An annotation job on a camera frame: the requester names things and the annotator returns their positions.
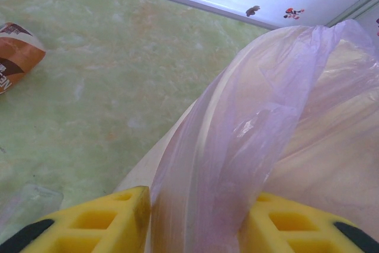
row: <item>black rubber part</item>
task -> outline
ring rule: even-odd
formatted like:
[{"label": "black rubber part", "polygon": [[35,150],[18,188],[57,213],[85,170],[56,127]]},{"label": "black rubber part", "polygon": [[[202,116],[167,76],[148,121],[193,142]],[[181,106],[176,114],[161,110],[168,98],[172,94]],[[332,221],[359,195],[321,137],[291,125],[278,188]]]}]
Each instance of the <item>black rubber part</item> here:
[{"label": "black rubber part", "polygon": [[339,231],[341,231],[347,238],[349,238],[364,253],[379,252],[379,243],[363,230],[343,222],[335,222],[334,226],[338,228]]},{"label": "black rubber part", "polygon": [[26,246],[37,239],[46,229],[54,223],[52,219],[44,219],[31,225],[27,225],[14,236],[0,245],[0,253],[19,253]]}]

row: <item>white plastic bag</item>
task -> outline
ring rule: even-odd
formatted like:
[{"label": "white plastic bag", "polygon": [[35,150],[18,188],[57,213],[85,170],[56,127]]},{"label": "white plastic bag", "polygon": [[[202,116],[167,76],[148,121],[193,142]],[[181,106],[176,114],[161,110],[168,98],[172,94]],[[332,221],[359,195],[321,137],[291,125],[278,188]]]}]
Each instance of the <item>white plastic bag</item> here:
[{"label": "white plastic bag", "polygon": [[[239,252],[236,234],[242,220],[299,120],[285,159],[276,164],[266,186],[308,202],[302,191],[322,185],[323,168],[310,170],[308,188],[293,184],[288,174],[297,174],[297,183],[306,181],[307,161],[317,164],[322,153],[317,150],[335,134],[335,124],[345,130],[354,125],[350,120],[363,122],[365,111],[376,111],[376,97],[368,99],[369,110],[359,105],[359,97],[378,87],[378,68],[371,40],[352,20],[333,28],[282,28],[245,47],[118,187],[150,185],[155,174],[152,252]],[[351,104],[359,105],[357,111]],[[343,142],[335,140],[328,144],[331,155],[326,161],[334,159],[334,143],[343,148]],[[302,160],[311,147],[312,155]],[[378,171],[378,163],[372,164]],[[328,173],[339,171],[337,162],[325,168]],[[378,178],[371,174],[368,179],[378,190]],[[328,188],[328,196],[318,199],[341,191],[345,192],[339,200],[349,196],[341,182],[322,186]],[[379,202],[378,197],[372,200]]]}]

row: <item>trash bag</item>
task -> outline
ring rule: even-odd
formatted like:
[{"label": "trash bag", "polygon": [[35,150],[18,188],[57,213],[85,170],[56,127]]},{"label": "trash bag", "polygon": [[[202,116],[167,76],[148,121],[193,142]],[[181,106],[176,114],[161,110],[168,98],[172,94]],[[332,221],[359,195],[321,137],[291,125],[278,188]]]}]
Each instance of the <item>trash bag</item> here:
[{"label": "trash bag", "polygon": [[241,50],[117,188],[152,187],[146,252],[239,252],[237,232],[262,189],[372,234],[377,59],[354,20],[281,28]]}]

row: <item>yellow plastic part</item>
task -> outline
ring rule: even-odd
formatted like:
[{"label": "yellow plastic part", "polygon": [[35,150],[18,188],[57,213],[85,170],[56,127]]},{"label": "yellow plastic part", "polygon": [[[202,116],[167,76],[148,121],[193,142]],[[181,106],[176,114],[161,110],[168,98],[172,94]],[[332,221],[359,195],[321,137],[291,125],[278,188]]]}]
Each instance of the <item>yellow plastic part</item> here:
[{"label": "yellow plastic part", "polygon": [[42,219],[54,224],[22,253],[142,253],[150,220],[149,188],[131,188]]},{"label": "yellow plastic part", "polygon": [[262,193],[239,232],[241,253],[362,253],[334,222],[350,221]]}]

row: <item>green floor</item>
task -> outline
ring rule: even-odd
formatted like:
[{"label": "green floor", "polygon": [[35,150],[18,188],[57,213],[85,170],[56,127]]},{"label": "green floor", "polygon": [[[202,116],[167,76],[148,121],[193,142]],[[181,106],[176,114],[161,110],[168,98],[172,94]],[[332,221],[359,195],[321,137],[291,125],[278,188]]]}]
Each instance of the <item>green floor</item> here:
[{"label": "green floor", "polygon": [[0,95],[0,206],[33,183],[68,207],[111,193],[266,30],[164,0],[0,0],[47,55]]}]

